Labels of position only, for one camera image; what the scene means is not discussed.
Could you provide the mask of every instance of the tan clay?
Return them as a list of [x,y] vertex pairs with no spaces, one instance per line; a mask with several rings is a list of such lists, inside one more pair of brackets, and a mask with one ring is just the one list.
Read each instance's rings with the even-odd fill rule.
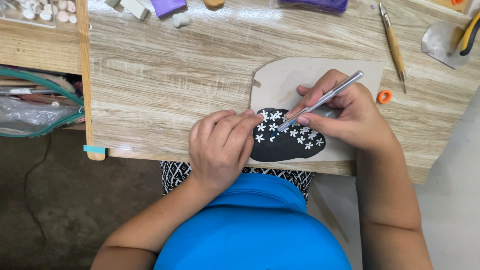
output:
[[217,8],[225,2],[225,0],[204,0],[205,6],[208,8]]

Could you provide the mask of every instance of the cable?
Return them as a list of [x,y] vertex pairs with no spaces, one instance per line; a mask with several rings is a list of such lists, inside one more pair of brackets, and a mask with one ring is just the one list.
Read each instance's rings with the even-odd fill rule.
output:
[[47,134],[47,147],[45,149],[45,153],[43,155],[43,158],[41,161],[35,163],[28,171],[27,173],[25,174],[25,177],[24,177],[24,199],[25,199],[25,207],[27,208],[27,211],[28,213],[30,214],[30,216],[32,216],[32,219],[34,220],[35,224],[37,225],[37,227],[39,228],[40,230],[40,233],[42,234],[42,246],[38,249],[38,250],[41,250],[42,248],[45,247],[45,243],[48,242],[52,248],[58,252],[58,250],[56,248],[53,247],[52,243],[48,240],[48,238],[45,236],[45,232],[43,231],[43,228],[42,228],[42,225],[40,224],[40,222],[38,221],[38,219],[36,218],[36,216],[34,215],[32,209],[30,208],[30,205],[28,204],[28,199],[27,199],[27,184],[28,184],[28,176],[30,175],[31,172],[33,172],[36,168],[38,168],[40,165],[42,165],[43,162],[45,162],[45,160],[47,159],[47,155],[48,155],[48,152],[50,151],[50,146],[52,144],[52,136],[49,134]]

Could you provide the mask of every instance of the person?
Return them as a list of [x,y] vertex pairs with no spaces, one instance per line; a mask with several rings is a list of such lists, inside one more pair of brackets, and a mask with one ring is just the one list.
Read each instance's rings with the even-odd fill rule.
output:
[[[347,77],[330,70],[314,87],[298,86],[303,99],[286,117]],[[357,148],[363,268],[432,269],[402,148],[369,90],[355,83],[327,105],[343,109],[337,119],[305,113],[297,122]],[[312,173],[245,167],[262,120],[252,110],[199,120],[190,164],[161,162],[166,195],[114,231],[92,269],[350,269],[306,214]]]

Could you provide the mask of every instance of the green zipper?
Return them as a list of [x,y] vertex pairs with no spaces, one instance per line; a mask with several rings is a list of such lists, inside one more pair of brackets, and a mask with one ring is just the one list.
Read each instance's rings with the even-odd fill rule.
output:
[[[59,86],[58,84],[56,84],[54,82],[51,82],[47,79],[44,79],[42,77],[30,74],[30,73],[26,73],[26,72],[11,70],[9,68],[0,68],[0,75],[6,75],[6,76],[12,76],[12,77],[16,77],[16,78],[21,78],[21,79],[25,79],[25,80],[35,82],[35,83],[41,84],[43,86],[49,87],[50,89],[57,91],[59,94],[63,95],[64,97],[67,97],[68,99],[75,102],[77,105],[80,106],[80,110],[84,107],[83,99],[77,97],[76,95],[74,95],[74,94],[72,94],[68,91],[63,90],[63,88],[61,86]],[[75,119],[84,116],[85,112],[80,111],[80,110],[76,114],[64,116],[64,117],[58,119],[55,123],[46,126],[44,129],[32,132],[28,135],[10,135],[10,134],[5,134],[5,133],[0,133],[0,136],[5,136],[5,137],[36,137],[36,136],[41,136],[41,135],[49,133],[50,131],[52,131],[54,128],[56,128],[59,125],[62,125],[62,124],[68,123],[68,122],[72,122]]]

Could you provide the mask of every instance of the hand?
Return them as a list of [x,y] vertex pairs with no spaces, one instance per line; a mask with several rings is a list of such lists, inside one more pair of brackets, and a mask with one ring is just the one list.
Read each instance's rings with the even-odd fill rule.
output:
[[263,119],[251,109],[239,115],[221,110],[195,123],[188,149],[189,178],[219,194],[226,190],[247,164],[253,148],[252,130]]
[[[347,78],[346,74],[332,69],[312,88],[298,86],[297,91],[303,98],[285,117],[292,117],[303,108],[313,106],[324,93]],[[370,91],[362,84],[354,83],[328,100],[326,105],[343,111],[337,119],[304,113],[297,117],[297,122],[362,150],[389,147],[392,142],[398,144],[392,129],[378,111]]]

